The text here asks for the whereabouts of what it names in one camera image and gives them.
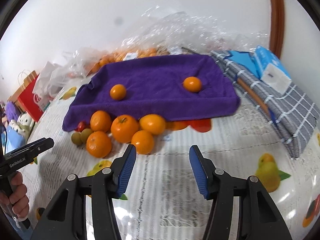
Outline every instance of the human hand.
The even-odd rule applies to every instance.
[[[16,190],[8,198],[3,192],[0,192],[0,202],[4,205],[13,205],[12,211],[19,218],[24,218],[29,213],[29,199],[26,195],[27,187],[22,183],[22,174],[17,174],[12,178],[11,185],[17,186]]]

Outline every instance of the metal screw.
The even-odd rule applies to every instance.
[[[250,180],[254,183],[258,182],[258,178],[256,176],[251,176]]]
[[[224,170],[223,169],[216,169],[214,172],[218,175],[222,175],[224,173]]]
[[[68,177],[67,177],[67,179],[69,180],[69,181],[72,181],[72,180],[74,180],[76,178],[76,176],[74,175],[74,174],[70,174]]]
[[[109,174],[111,172],[111,169],[110,168],[104,168],[103,170],[102,170],[102,173],[103,174]]]

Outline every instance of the gray checkered basket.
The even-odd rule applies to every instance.
[[[291,83],[284,95],[257,79],[244,66],[227,59],[228,51],[211,51],[211,56],[227,76],[262,113],[272,125],[292,158],[298,158],[305,149],[319,118],[319,108],[294,83]],[[241,78],[268,106],[267,115],[257,102],[236,82]]]

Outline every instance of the white patterned tablecloth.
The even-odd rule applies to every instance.
[[[30,220],[36,225],[36,209],[46,207],[65,178],[71,174],[86,176],[101,161],[71,142],[71,133],[62,130],[62,122],[74,98],[59,100],[75,82],[66,87],[44,113],[29,141],[51,137],[54,147],[38,157],[38,165],[29,164],[21,172],[30,198]],[[318,130],[297,160],[289,158],[280,139],[253,105],[242,98],[236,114],[212,119],[212,129],[199,133],[190,127],[166,131],[155,138],[150,155],[138,155],[128,184],[127,201],[113,200],[122,239],[202,239],[211,201],[206,201],[196,185],[189,163],[191,145],[198,145],[203,155],[231,176],[253,175],[258,159],[271,153],[280,170],[291,175],[281,181],[270,195],[277,204],[294,240],[302,240],[312,228],[302,222],[310,203],[320,194],[320,146]],[[108,160],[123,154],[127,145],[113,141]],[[236,239],[238,201],[235,198],[230,238]],[[88,240],[94,239],[91,198],[87,197]]]

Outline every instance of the red fruit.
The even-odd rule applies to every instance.
[[[316,198],[315,216],[319,214],[320,211],[320,194]]]
[[[85,121],[81,121],[79,124],[78,124],[78,132],[82,132],[84,129],[87,128],[87,124],[85,123]]]
[[[211,119],[191,120],[187,122],[198,132],[209,132],[211,130]]]

